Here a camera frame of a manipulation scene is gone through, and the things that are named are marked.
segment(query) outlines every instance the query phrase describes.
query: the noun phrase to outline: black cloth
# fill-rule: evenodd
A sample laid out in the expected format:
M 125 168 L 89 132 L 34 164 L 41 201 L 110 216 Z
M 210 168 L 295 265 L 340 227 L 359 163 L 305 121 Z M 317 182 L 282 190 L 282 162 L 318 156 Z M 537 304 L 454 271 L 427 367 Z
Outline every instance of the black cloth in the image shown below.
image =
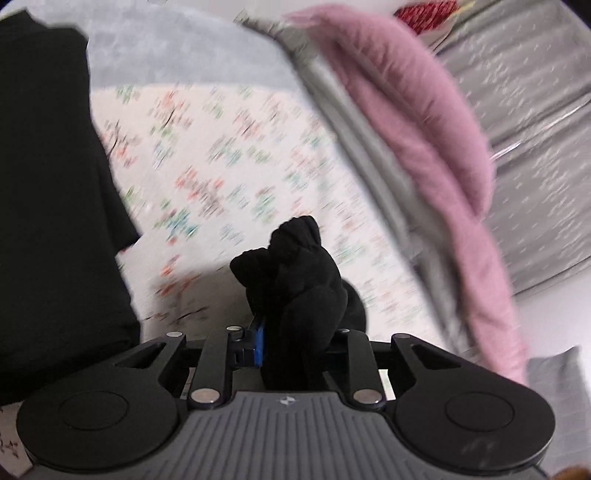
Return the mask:
M 139 342 L 139 238 L 90 117 L 86 38 L 0 21 L 0 405 Z
M 244 252 L 230 269 L 253 313 L 267 319 L 261 373 L 270 390 L 305 390 L 302 358 L 313 362 L 338 328 L 365 331 L 363 303 L 341 279 L 311 216 L 283 223 L 268 248 Z

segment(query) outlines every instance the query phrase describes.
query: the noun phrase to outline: gray fabric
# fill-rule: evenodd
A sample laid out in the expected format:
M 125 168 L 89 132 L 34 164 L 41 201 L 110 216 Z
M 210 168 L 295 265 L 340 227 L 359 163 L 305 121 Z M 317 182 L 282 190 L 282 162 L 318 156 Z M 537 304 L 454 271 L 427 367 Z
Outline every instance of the gray fabric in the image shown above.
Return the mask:
M 579 366 L 579 349 L 528 365 L 530 387 L 554 410 L 556 431 L 542 467 L 550 475 L 574 465 L 591 466 L 591 403 Z
M 92 88 L 127 83 L 245 83 L 301 89 L 269 38 L 196 9 L 145 0 L 13 0 L 37 20 L 75 24 L 89 37 Z
M 558 0 L 479 0 L 438 52 L 495 153 L 487 223 L 515 291 L 580 271 L 591 257 L 589 30 Z
M 391 149 L 368 124 L 305 32 L 246 15 L 239 21 L 276 39 L 290 54 L 317 107 L 373 195 L 401 252 L 421 277 L 448 346 L 455 353 L 478 360 L 473 340 L 460 319 L 459 281 L 442 218 L 418 194 Z

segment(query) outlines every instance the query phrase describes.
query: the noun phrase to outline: silver fabric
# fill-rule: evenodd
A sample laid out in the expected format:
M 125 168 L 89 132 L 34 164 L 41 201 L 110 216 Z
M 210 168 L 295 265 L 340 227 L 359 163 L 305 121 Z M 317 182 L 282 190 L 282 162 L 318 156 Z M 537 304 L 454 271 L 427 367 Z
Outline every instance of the silver fabric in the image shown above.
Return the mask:
M 480 0 L 438 48 L 497 166 L 487 223 L 515 292 L 591 258 L 591 35 L 558 0 Z

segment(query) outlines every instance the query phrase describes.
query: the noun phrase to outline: red object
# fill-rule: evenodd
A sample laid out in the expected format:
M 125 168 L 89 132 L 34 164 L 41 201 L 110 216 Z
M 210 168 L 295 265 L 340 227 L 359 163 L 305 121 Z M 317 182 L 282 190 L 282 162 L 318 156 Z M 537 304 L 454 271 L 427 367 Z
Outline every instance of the red object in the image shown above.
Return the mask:
M 417 35 L 441 25 L 459 8 L 457 2 L 429 2 L 400 8 L 394 16 L 406 23 Z

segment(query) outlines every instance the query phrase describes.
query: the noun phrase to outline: logo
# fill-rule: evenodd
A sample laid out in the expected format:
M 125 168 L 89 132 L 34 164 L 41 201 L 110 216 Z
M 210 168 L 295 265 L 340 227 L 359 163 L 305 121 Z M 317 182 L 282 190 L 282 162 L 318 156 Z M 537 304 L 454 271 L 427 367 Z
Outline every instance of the logo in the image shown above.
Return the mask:
M 289 407 L 290 405 L 293 405 L 296 402 L 297 400 L 294 397 L 290 397 L 289 395 L 286 395 L 285 397 L 279 399 L 279 403 L 281 405 L 285 405 L 286 407 Z

